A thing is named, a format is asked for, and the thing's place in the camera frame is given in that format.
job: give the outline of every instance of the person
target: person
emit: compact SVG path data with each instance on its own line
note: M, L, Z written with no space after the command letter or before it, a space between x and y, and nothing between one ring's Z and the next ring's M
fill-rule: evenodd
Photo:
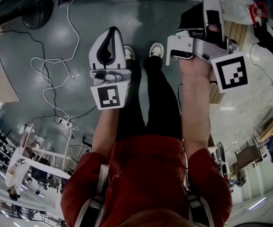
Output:
M102 110L92 151L82 156L64 186L61 208L67 226L92 226L87 219L86 225L76 221L84 221L79 213L96 195L104 164L110 168L101 227L202 226L189 220L183 187L185 155L190 189L208 203L214 225L224 226L232 200L208 150L211 65L198 57L179 60L181 118L175 94L161 70L163 45L154 43L144 61L150 104L145 125L138 98L141 68L132 48L124 48L132 72L127 101L121 109Z
M25 132L20 139L20 147L17 147L9 161L8 170L5 174L5 184L9 188L9 198L13 201L17 201L20 198L21 192L21 184L24 176L26 175L30 165L25 162L24 159L18 159L19 155L23 155L24 157L31 158L32 157L32 148L36 147L37 144L40 144L41 137L34 135L35 139L30 144L30 146L26 146L26 150L24 151L24 145L30 131L30 127L25 128Z

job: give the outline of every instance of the black pants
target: black pants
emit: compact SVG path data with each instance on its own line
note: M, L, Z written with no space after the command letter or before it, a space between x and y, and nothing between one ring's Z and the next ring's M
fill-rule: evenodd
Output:
M134 60L126 60L126 66L131 70L131 82L126 104L119 111L117 140L144 134L169 136L182 140L177 99L161 70L161 58L152 56L145 60L150 105L146 126L138 98L141 68Z

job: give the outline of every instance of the gray floor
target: gray floor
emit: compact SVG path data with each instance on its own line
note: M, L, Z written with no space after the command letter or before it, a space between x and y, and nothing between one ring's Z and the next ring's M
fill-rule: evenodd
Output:
M159 41L166 46L167 37L178 29L181 13L192 5L191 1L97 1L76 0L70 6L70 20L80 34L81 42L74 59L67 62L71 77L56 91L58 107L64 109L71 117L81 115L95 105L90 91L92 81L89 77L88 52L102 32L111 26L118 27L124 43L134 48L138 58L145 59L153 42ZM55 6L48 23L38 30L30 31L35 39L44 43L46 58L67 59L73 53L77 36L67 22L66 12L66 6ZM8 22L4 30L9 29L28 31L21 18ZM22 126L32 118L53 114L53 107L43 98L43 90L48 85L30 66L30 60L35 56L43 56L41 46L32 41L28 35L10 32L0 37L0 60L20 98L19 103L4 105L0 117L4 120L6 129L13 128L12 136L16 140L20 138ZM35 67L40 68L40 66L40 62L35 63ZM48 64L48 67L53 84L62 83L67 76L62 63ZM178 67L175 64L170 67L164 66L163 71L176 90L180 83ZM140 102L145 121L149 108L146 87L146 75L143 71ZM48 92L47 95L52 101L53 94ZM89 115L74 121L80 130L74 132L75 139L71 141L71 145L80 144L83 135L86 135L87 140L91 142L99 114L95 109ZM37 119L34 123L37 134L47 137L44 147L54 148L55 152L63 153L66 141L60 134L59 126L54 123L53 117Z

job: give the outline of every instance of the red shirt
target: red shirt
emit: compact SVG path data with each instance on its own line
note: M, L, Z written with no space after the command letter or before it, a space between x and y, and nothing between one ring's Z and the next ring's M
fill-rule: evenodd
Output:
M84 155L65 185L61 207L68 227L74 227L84 203L95 196L101 164L108 164L103 155ZM110 186L101 227L116 227L149 209L169 209L188 219L181 188L185 155L180 140L158 135L123 139L115 144L109 164ZM207 149L189 159L188 179L207 201L215 226L224 226L232 209L231 192Z

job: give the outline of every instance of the metal railing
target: metal railing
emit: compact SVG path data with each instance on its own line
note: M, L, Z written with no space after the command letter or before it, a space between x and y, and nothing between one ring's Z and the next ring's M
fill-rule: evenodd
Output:
M23 208L3 200L0 200L0 214L30 221L41 221L52 227L66 227L64 220L46 213L45 211Z

